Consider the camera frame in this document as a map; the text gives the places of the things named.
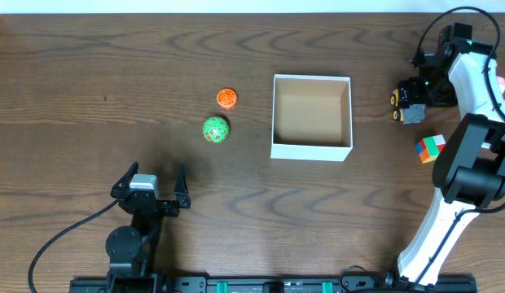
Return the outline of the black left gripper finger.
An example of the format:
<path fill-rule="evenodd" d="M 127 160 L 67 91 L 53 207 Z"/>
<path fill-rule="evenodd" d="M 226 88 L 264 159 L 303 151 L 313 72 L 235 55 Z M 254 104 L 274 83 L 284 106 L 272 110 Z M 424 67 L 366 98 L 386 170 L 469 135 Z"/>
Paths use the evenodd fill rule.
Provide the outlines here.
<path fill-rule="evenodd" d="M 130 186 L 131 179 L 138 173 L 138 162 L 133 162 L 128 171 L 115 183 L 114 190 L 127 189 Z"/>
<path fill-rule="evenodd" d="M 190 195 L 186 183 L 185 165 L 180 164 L 177 179 L 174 186 L 174 195 L 177 201 L 189 201 Z"/>

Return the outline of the yellow grey toy car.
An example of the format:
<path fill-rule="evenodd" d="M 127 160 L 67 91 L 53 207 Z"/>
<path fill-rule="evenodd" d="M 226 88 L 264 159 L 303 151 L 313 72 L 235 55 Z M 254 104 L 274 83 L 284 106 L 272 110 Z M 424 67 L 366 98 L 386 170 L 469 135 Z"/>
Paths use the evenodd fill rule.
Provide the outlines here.
<path fill-rule="evenodd" d="M 423 104 L 410 105 L 405 100 L 404 92 L 400 89 L 393 90 L 390 96 L 393 106 L 392 118 L 403 124 L 418 124 L 425 118 L 426 106 Z"/>

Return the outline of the multicolour puzzle cube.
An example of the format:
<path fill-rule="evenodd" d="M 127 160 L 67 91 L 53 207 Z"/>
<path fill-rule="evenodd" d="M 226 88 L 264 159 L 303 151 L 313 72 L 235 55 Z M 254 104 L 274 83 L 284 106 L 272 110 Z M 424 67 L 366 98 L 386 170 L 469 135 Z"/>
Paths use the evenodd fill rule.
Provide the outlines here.
<path fill-rule="evenodd" d="M 416 143 L 415 149 L 419 155 L 422 164 L 433 162 L 440 155 L 446 140 L 442 134 L 422 138 Z"/>

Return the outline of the pink white duck toy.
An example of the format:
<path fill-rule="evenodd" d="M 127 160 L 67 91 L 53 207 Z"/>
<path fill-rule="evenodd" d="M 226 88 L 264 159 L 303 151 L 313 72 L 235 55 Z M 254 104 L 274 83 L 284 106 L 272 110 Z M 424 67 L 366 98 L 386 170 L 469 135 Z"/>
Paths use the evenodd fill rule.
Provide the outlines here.
<path fill-rule="evenodd" d="M 505 79 L 503 77 L 497 77 L 499 89 L 502 93 L 505 92 Z"/>

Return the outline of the green ball with red numbers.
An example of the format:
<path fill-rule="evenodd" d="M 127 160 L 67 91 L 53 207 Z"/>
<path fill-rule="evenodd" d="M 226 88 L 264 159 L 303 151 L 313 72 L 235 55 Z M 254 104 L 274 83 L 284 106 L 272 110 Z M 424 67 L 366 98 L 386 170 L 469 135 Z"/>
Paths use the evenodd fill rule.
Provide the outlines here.
<path fill-rule="evenodd" d="M 203 135 L 208 142 L 220 143 L 227 139 L 230 127 L 220 116 L 211 116 L 203 123 Z"/>

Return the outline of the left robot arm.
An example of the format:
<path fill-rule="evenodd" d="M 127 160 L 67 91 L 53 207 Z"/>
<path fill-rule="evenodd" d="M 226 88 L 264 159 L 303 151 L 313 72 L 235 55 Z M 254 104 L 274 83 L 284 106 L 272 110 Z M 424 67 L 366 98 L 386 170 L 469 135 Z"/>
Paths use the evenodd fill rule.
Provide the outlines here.
<path fill-rule="evenodd" d="M 106 240 L 111 273 L 138 276 L 150 273 L 163 219 L 177 217 L 182 209 L 191 207 L 183 164 L 178 171 L 174 195 L 174 200 L 159 199 L 157 176 L 139 174 L 138 163 L 133 163 L 116 182 L 111 196 L 132 216 L 132 221 L 113 230 Z"/>

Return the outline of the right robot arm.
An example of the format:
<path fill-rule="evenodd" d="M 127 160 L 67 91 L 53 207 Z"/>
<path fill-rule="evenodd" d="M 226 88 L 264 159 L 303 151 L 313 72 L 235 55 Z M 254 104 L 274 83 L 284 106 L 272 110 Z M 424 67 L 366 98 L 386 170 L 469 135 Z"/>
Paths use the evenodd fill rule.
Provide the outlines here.
<path fill-rule="evenodd" d="M 418 50 L 411 63 L 419 74 L 398 82 L 390 96 L 393 118 L 419 123 L 428 107 L 457 107 L 461 121 L 441 150 L 416 146 L 423 160 L 434 163 L 433 201 L 384 284 L 464 292 L 468 281 L 443 281 L 439 273 L 469 223 L 491 213 L 490 204 L 505 195 L 505 83 L 496 74 L 494 47 L 473 41 L 468 24 L 444 27 L 436 53 Z"/>

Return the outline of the orange round cap toy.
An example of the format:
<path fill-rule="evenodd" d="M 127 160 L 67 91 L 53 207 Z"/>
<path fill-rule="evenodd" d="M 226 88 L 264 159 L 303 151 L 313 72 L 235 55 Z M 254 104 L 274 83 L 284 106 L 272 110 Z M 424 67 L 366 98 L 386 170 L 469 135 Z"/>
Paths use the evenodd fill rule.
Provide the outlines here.
<path fill-rule="evenodd" d="M 237 93 L 230 88 L 222 89 L 217 93 L 217 103 L 225 110 L 233 109 L 237 103 L 237 99 Z"/>

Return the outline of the white cardboard box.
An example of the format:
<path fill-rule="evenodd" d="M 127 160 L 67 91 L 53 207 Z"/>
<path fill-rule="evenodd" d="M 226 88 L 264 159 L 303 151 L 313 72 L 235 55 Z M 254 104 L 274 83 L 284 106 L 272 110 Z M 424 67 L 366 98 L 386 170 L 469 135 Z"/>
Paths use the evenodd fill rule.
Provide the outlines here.
<path fill-rule="evenodd" d="M 348 77 L 274 75 L 272 159 L 343 162 L 352 128 Z"/>

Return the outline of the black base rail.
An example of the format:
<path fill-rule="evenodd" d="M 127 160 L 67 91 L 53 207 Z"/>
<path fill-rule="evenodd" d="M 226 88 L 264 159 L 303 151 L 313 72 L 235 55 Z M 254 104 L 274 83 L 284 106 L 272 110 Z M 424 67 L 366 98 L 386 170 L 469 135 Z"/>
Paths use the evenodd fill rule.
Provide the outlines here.
<path fill-rule="evenodd" d="M 113 278 L 76 279 L 72 293 L 148 292 L 148 293 L 293 293 L 293 292 L 445 292 L 477 293 L 474 278 L 440 278 L 432 287 L 384 287 L 369 275 L 342 278 Z"/>

